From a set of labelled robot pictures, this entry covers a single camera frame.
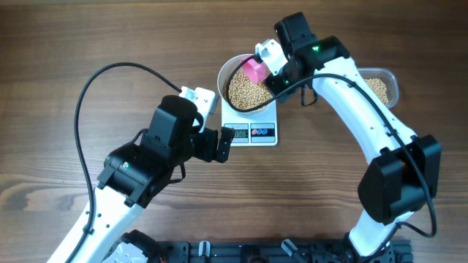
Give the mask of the pink plastic scoop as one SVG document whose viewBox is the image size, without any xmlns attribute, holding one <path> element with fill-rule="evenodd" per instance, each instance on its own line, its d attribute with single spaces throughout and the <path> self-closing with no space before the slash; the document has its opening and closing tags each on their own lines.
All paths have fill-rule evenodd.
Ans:
<svg viewBox="0 0 468 263">
<path fill-rule="evenodd" d="M 258 63 L 255 59 L 246 59 L 246 63 L 242 66 L 244 74 L 253 82 L 259 83 L 264 81 L 270 72 L 268 67 L 262 62 Z"/>
</svg>

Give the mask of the white bowl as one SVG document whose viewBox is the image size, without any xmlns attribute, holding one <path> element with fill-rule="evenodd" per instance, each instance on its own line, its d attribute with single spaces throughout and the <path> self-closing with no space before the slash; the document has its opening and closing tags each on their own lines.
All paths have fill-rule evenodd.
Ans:
<svg viewBox="0 0 468 263">
<path fill-rule="evenodd" d="M 233 58 L 231 58 L 229 61 L 227 61 L 223 66 L 222 68 L 220 69 L 219 71 L 219 74 L 218 74 L 218 79 L 217 79 L 217 85 L 218 85 L 218 90 L 219 90 L 219 94 L 221 95 L 221 100 L 224 100 L 223 97 L 222 97 L 222 86 L 227 78 L 227 74 L 230 72 L 231 75 L 229 77 L 229 80 L 227 82 L 227 89 L 226 91 L 228 92 L 229 91 L 229 86 L 230 86 L 230 82 L 234 76 L 234 74 L 239 71 L 239 70 L 242 70 L 242 67 L 240 69 L 238 69 L 237 71 L 235 71 L 236 67 L 241 63 L 243 62 L 246 58 L 249 58 L 250 56 L 252 56 L 252 54 L 243 54 L 243 55 L 239 55 L 239 56 L 235 56 Z M 261 109 L 264 109 L 266 108 L 269 104 L 271 104 L 272 102 L 270 102 L 270 100 L 268 100 L 267 102 L 264 102 L 263 104 L 257 106 L 257 107 L 254 107 L 252 109 L 248 109 L 248 110 L 238 110 L 236 108 L 234 108 L 234 106 L 232 106 L 231 104 L 231 101 L 230 101 L 230 97 L 228 97 L 226 100 L 226 103 L 229 104 L 229 106 L 239 112 L 239 113 L 249 113 L 249 112 L 255 112 L 255 111 L 258 111 L 258 110 L 261 110 Z"/>
</svg>

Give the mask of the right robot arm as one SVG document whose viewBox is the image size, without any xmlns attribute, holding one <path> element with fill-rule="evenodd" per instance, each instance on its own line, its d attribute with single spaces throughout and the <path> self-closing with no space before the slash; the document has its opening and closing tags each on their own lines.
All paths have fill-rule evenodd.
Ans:
<svg viewBox="0 0 468 263">
<path fill-rule="evenodd" d="M 349 50 L 335 36 L 319 38 L 302 12 L 274 26 L 275 40 L 256 45 L 269 69 L 266 85 L 275 99 L 310 86 L 337 112 L 358 141 L 368 168 L 358 185 L 363 212 L 347 234 L 347 258 L 368 262 L 383 255 L 396 231 L 423 207 L 436 221 L 441 147 L 418 136 L 377 97 Z"/>
</svg>

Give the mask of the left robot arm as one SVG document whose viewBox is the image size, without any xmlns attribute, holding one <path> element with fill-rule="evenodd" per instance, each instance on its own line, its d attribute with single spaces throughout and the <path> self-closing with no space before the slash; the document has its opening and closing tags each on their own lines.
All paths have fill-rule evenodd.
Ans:
<svg viewBox="0 0 468 263">
<path fill-rule="evenodd" d="M 128 142 L 105 159 L 94 198 L 50 257 L 50 262 L 101 262 L 111 246 L 166 186 L 176 167 L 192 157 L 224 163 L 234 130 L 201 129 L 197 106 L 164 96 L 139 144 Z"/>
</svg>

